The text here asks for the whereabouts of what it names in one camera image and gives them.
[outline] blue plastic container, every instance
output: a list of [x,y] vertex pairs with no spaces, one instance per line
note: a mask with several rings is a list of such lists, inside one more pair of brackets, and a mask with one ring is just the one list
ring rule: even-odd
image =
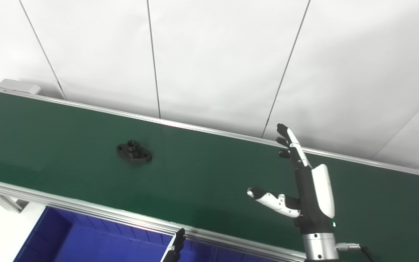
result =
[[[46,207],[15,262],[159,262],[171,236]],[[186,240],[179,262],[273,262]]]

